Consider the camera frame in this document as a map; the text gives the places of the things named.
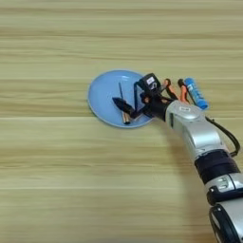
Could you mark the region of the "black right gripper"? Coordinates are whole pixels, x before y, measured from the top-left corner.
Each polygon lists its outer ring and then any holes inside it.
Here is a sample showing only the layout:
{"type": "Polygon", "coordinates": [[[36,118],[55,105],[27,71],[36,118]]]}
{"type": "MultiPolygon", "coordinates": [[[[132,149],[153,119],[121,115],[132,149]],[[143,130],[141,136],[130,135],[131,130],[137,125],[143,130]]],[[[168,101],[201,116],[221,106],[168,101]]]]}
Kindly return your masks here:
{"type": "MultiPolygon", "coordinates": [[[[140,86],[140,83],[135,82],[134,93],[138,94],[141,91],[142,88],[140,86]]],[[[122,98],[114,97],[113,102],[122,112],[130,115],[132,119],[135,119],[140,115],[145,115],[148,117],[156,117],[165,121],[166,110],[168,106],[173,102],[172,99],[163,97],[161,95],[147,96],[145,93],[141,93],[140,98],[143,103],[143,108],[139,110],[134,109],[122,98]]]]}

